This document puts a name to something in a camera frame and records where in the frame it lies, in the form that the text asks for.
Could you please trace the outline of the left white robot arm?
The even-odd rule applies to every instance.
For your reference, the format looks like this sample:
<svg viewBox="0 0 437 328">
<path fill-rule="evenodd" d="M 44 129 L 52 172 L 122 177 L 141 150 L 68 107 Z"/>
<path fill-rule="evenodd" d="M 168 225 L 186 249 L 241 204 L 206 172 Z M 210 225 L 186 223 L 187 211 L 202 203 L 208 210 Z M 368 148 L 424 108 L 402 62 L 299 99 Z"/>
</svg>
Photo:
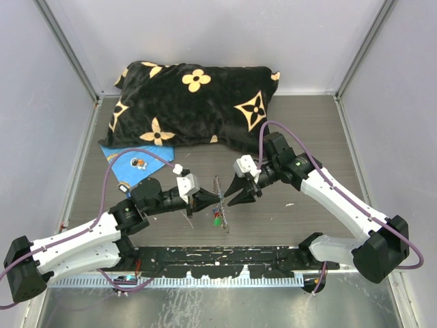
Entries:
<svg viewBox="0 0 437 328">
<path fill-rule="evenodd" d="M 179 210 L 191 216 L 219 203 L 220 197 L 201 188 L 193 175 L 176 180 L 176 187 L 163 191 L 157 179 L 145 178 L 96 219 L 43 239 L 15 238 L 1 274 L 13 302 L 30 300 L 68 275 L 113 267 L 131 270 L 137 255 L 128 237 L 149 226 L 147 216 Z"/>
</svg>

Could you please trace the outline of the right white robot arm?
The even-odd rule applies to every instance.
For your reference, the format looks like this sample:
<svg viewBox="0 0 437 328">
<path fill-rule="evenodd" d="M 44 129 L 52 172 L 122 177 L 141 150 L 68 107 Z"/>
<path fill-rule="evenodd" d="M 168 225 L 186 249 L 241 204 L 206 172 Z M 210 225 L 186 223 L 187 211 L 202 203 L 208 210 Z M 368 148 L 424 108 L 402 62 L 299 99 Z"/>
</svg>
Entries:
<svg viewBox="0 0 437 328">
<path fill-rule="evenodd" d="M 300 263 L 315 269 L 322 262 L 354 266 L 372 283 L 379 284 L 410 254 L 409 227 L 404 218 L 392 218 L 371 208 L 338 183 L 317 160 L 294 153 L 281 133 L 263 140 L 267 161 L 258 167 L 244 155 L 234 163 L 235 176 L 225 196 L 228 206 L 255 202 L 262 189 L 281 181 L 303 192 L 334 215 L 352 233 L 335 238 L 316 232 L 300 243 Z"/>
</svg>

